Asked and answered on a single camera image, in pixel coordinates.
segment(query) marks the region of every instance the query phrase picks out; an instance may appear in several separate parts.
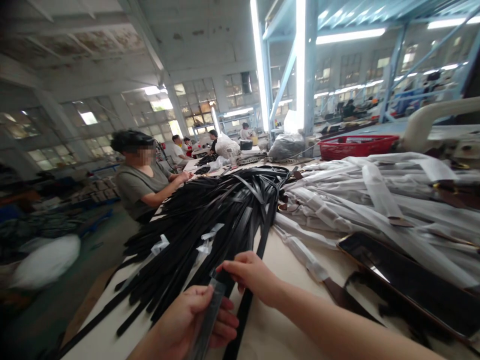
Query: hand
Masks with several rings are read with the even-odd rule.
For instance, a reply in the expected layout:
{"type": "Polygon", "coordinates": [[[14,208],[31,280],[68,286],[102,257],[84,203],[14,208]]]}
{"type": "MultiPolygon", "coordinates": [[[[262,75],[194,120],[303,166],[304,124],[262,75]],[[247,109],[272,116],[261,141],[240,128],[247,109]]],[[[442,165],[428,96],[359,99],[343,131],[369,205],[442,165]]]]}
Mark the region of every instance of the hand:
{"type": "Polygon", "coordinates": [[[233,261],[224,261],[216,268],[217,273],[225,270],[238,283],[238,290],[243,293],[249,289],[262,303],[274,308],[281,281],[253,251],[241,252],[233,261]]]}
{"type": "MultiPolygon", "coordinates": [[[[199,314],[209,306],[213,292],[211,286],[192,286],[181,293],[136,346],[129,360],[184,359],[193,345],[195,329],[201,325],[199,314]]],[[[210,337],[211,348],[224,347],[237,337],[239,320],[229,312],[233,308],[234,304],[224,297],[210,337]]]]}

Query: white table surface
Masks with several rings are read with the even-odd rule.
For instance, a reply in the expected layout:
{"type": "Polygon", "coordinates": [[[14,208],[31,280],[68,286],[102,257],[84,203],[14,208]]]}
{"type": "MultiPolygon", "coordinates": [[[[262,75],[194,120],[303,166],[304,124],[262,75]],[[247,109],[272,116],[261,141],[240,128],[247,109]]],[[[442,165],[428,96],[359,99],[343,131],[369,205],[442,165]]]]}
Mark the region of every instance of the white table surface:
{"type": "MultiPolygon", "coordinates": [[[[213,173],[220,175],[223,169],[213,173]]],[[[256,234],[255,250],[260,240],[260,231],[256,234]]],[[[316,245],[306,244],[317,257],[321,265],[328,271],[330,277],[337,284],[343,286],[347,277],[356,270],[356,265],[339,251],[328,250],[316,245]]],[[[324,285],[315,282],[306,269],[299,263],[293,253],[286,247],[274,229],[270,229],[266,243],[263,261],[268,268],[280,279],[294,284],[319,297],[332,301],[324,285]]],[[[130,265],[119,270],[112,278],[91,313],[85,320],[85,326],[103,307],[115,296],[114,288],[122,280],[137,269],[140,264],[130,265]]],[[[394,331],[409,336],[406,324],[395,318],[381,318],[378,315],[377,304],[380,298],[366,287],[350,286],[349,292],[379,321],[383,322],[394,331]]],[[[237,311],[241,296],[237,287],[233,289],[230,299],[235,304],[237,311]]],[[[121,302],[101,323],[99,323],[82,341],[80,341],[64,357],[65,360],[123,360],[128,357],[136,344],[147,333],[151,326],[150,315],[145,311],[139,315],[126,332],[118,338],[116,331],[125,319],[134,311],[135,306],[130,306],[128,298],[121,302]]],[[[472,352],[458,342],[453,345],[440,343],[429,337],[434,349],[446,359],[478,359],[472,352]]],[[[221,360],[224,349],[209,350],[206,359],[221,360]]],[[[255,296],[250,307],[248,320],[243,333],[243,338],[238,353],[238,360],[293,360],[293,359],[327,359],[316,345],[306,337],[290,320],[275,309],[261,303],[255,296]]]]}

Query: plastic bag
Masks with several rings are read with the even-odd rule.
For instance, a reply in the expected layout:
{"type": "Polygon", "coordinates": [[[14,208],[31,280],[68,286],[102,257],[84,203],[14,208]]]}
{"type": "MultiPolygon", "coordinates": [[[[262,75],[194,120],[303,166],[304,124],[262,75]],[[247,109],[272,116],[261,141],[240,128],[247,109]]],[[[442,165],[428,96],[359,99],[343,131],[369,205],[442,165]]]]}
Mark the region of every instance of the plastic bag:
{"type": "Polygon", "coordinates": [[[225,159],[228,159],[228,149],[233,150],[233,156],[240,155],[240,145],[222,132],[216,141],[215,152],[225,159]]]}
{"type": "Polygon", "coordinates": [[[277,161],[297,158],[304,148],[304,137],[299,133],[280,134],[273,142],[268,156],[277,161]]]}

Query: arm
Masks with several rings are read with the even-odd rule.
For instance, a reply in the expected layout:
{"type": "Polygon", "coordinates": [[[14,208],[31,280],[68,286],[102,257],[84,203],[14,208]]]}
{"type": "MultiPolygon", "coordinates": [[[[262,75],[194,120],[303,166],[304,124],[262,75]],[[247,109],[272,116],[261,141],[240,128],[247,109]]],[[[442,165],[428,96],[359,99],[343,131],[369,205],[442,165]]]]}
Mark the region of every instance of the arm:
{"type": "Polygon", "coordinates": [[[224,261],[225,270],[267,306],[277,309],[334,360],[440,360],[442,357],[412,340],[281,281],[253,252],[224,261]]]}

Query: gray t-shirt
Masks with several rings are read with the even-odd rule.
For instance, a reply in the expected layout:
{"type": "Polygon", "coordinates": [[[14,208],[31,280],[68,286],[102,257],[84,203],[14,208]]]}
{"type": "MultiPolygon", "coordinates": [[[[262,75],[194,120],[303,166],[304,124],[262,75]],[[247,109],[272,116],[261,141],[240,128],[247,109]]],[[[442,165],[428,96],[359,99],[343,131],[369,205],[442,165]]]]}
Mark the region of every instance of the gray t-shirt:
{"type": "Polygon", "coordinates": [[[153,170],[153,177],[125,164],[118,168],[118,173],[115,176],[121,203],[134,220],[154,210],[141,198],[163,190],[169,184],[169,177],[172,175],[170,171],[156,161],[150,167],[153,170]]]}

